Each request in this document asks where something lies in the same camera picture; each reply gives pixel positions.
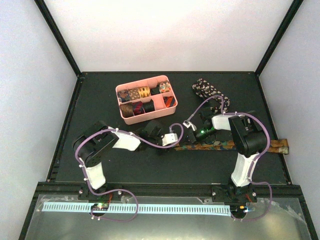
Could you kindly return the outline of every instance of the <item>pink plastic bin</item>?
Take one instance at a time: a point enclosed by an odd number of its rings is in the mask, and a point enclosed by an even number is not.
[[[169,81],[168,77],[165,75],[161,75],[161,76],[155,76],[155,77],[151,77],[151,78],[147,78],[147,79],[143,79],[143,80],[139,80],[139,81],[133,81],[133,82],[121,84],[121,85],[116,86],[115,94],[117,94],[119,91],[122,91],[122,90],[130,90],[130,89],[134,89],[134,88],[141,88],[141,87],[147,87],[147,86],[150,89],[153,89],[153,88],[157,87],[157,84],[165,82],[165,81]],[[164,102],[164,97],[170,97],[170,96],[174,97],[176,105],[171,106],[171,107],[166,107],[165,102]],[[122,103],[118,99],[118,104],[120,106],[122,104],[136,103],[139,101],[141,101],[143,103],[147,103],[147,102],[150,102],[151,99],[153,100],[155,111],[147,112],[147,113],[137,115],[137,116],[124,117],[122,115],[121,110],[119,109],[120,115],[123,118],[124,122],[128,125],[131,125],[131,124],[136,124],[136,123],[140,123],[140,122],[151,120],[151,119],[160,118],[160,117],[167,116],[170,114],[174,114],[176,111],[176,107],[178,106],[178,101],[177,101],[175,93],[172,89],[172,86],[171,86],[171,91],[148,96],[148,97],[143,97],[140,99],[135,99],[132,101],[126,101],[126,102]]]

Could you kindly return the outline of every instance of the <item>white wall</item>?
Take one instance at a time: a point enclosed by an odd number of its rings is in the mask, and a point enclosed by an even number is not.
[[[320,236],[320,5],[304,1],[260,77],[286,162]]]
[[[82,71],[255,71],[292,0],[46,0]]]
[[[0,1],[0,239],[20,235],[76,76],[34,1]]]

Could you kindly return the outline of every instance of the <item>black metal frame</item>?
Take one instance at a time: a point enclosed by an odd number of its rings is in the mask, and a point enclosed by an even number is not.
[[[49,25],[54,37],[56,38],[58,44],[60,45],[65,57],[69,61],[74,73],[78,77],[70,104],[68,107],[68,111],[62,126],[61,134],[58,139],[58,143],[56,146],[56,150],[54,152],[54,156],[52,159],[52,163],[49,169],[49,173],[47,176],[47,182],[39,182],[33,199],[31,201],[22,231],[20,235],[20,240],[25,239],[30,221],[32,219],[33,212],[35,210],[36,202],[38,200],[38,196],[41,194],[46,195],[78,195],[80,199],[88,199],[89,201],[94,201],[96,196],[89,194],[88,186],[85,183],[77,182],[55,182],[56,174],[59,168],[59,158],[62,153],[63,146],[65,144],[66,135],[69,130],[70,122],[72,119],[72,115],[76,106],[77,99],[79,97],[79,93],[82,87],[82,80],[84,79],[84,74],[80,71],[75,59],[72,56],[61,32],[58,29],[48,7],[46,6],[44,0],[34,0],[37,4],[39,10],[41,11],[45,21]],[[264,105],[267,109],[268,118],[271,122],[272,131],[275,136],[276,130],[273,125],[273,121],[270,115],[270,111],[265,99],[265,95],[263,93],[261,83],[259,80],[259,76],[262,73],[264,67],[267,65],[268,60],[272,56],[273,52],[275,51],[278,43],[280,42],[282,36],[284,35],[285,31],[287,30],[290,22],[294,18],[295,14],[297,13],[300,5],[302,4],[303,0],[293,0],[289,10],[287,11],[281,25],[279,26],[275,36],[273,37],[267,51],[265,52],[259,66],[255,71],[256,81],[258,83],[261,95],[263,96]],[[302,190],[298,185],[291,185],[291,178],[288,172],[288,168],[285,162],[283,155],[281,155],[282,164],[283,164],[283,172],[285,173],[285,177],[288,181],[289,185],[273,185],[272,191],[273,196],[275,198],[298,198],[304,218],[307,222],[307,226],[310,232],[310,235],[313,240],[318,240],[317,233],[315,227],[313,225],[306,201],[304,199]],[[197,185],[190,185],[190,184],[134,184],[134,183],[109,183],[107,186],[108,189],[115,189],[115,188],[124,188],[129,191],[132,191],[137,196],[172,196],[172,197],[206,197],[212,198],[214,202],[224,202],[230,203],[230,200],[226,198],[225,194],[220,194],[219,191],[223,188],[222,184],[197,184]],[[254,192],[256,193],[257,197],[261,198],[268,198],[269,197],[269,189],[266,186],[251,186],[254,188]]]
[[[219,188],[223,184],[137,184],[137,183],[110,183],[107,189],[124,188],[133,192],[136,196],[155,197],[199,197],[212,198],[214,202],[231,204],[225,194],[220,194]],[[268,198],[269,188],[264,185],[252,186],[251,191],[256,193],[255,198]],[[272,185],[274,198],[297,198],[303,212],[312,240],[319,240],[315,226],[312,222],[306,200],[299,185]],[[24,221],[19,240],[25,239],[27,231],[36,207],[39,195],[77,195],[80,200],[97,202],[98,197],[88,194],[88,186],[85,183],[74,182],[39,182],[33,195],[26,219]]]

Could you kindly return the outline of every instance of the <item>black tabletop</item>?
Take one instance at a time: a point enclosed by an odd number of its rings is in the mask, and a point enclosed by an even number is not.
[[[175,114],[157,118],[164,126],[182,123],[203,101],[192,91],[192,84],[204,78],[230,98],[229,112],[256,111],[274,139],[272,123],[253,72],[88,72],[75,104],[63,151],[58,160],[57,182],[83,182],[83,173],[74,157],[72,142],[88,127],[102,120],[113,128],[134,131],[147,122],[126,125],[120,116],[115,88],[119,84],[166,75],[178,100]],[[196,115],[192,122],[200,125]],[[217,140],[231,140],[229,131],[220,131]],[[103,172],[110,183],[211,184],[228,182],[235,168],[236,151],[171,149],[157,154],[149,148],[141,152],[111,149],[102,159]],[[256,164],[256,182],[286,184],[279,154],[266,153]]]

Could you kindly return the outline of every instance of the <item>pink container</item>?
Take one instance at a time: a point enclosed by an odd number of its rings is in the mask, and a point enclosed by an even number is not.
[[[165,81],[169,82],[169,79],[167,76],[165,76],[165,75],[155,76],[155,77],[151,77],[151,78],[147,78],[147,79],[143,79],[143,80],[139,80],[139,81],[133,81],[133,82],[118,85],[115,88],[115,92],[117,94],[119,91],[122,91],[122,90],[130,90],[130,89],[142,88],[142,87],[149,87],[150,89],[153,89],[153,88],[157,87],[157,84],[165,82]],[[175,106],[166,107],[165,102],[164,102],[164,97],[170,97],[170,96],[174,97],[176,104],[175,104]],[[119,109],[121,117],[123,118],[124,122],[128,125],[140,123],[140,122],[151,120],[151,119],[160,118],[160,117],[167,116],[170,114],[174,114],[176,111],[176,107],[178,106],[178,101],[177,101],[177,98],[174,94],[172,86],[171,86],[171,91],[152,95],[152,96],[143,97],[140,99],[135,99],[132,101],[120,102],[118,95],[116,97],[118,99],[119,106],[123,105],[123,104],[128,104],[128,103],[136,103],[139,101],[141,101],[143,103],[147,103],[147,102],[150,102],[150,100],[153,100],[155,111],[143,113],[141,115],[124,117],[121,110]]]

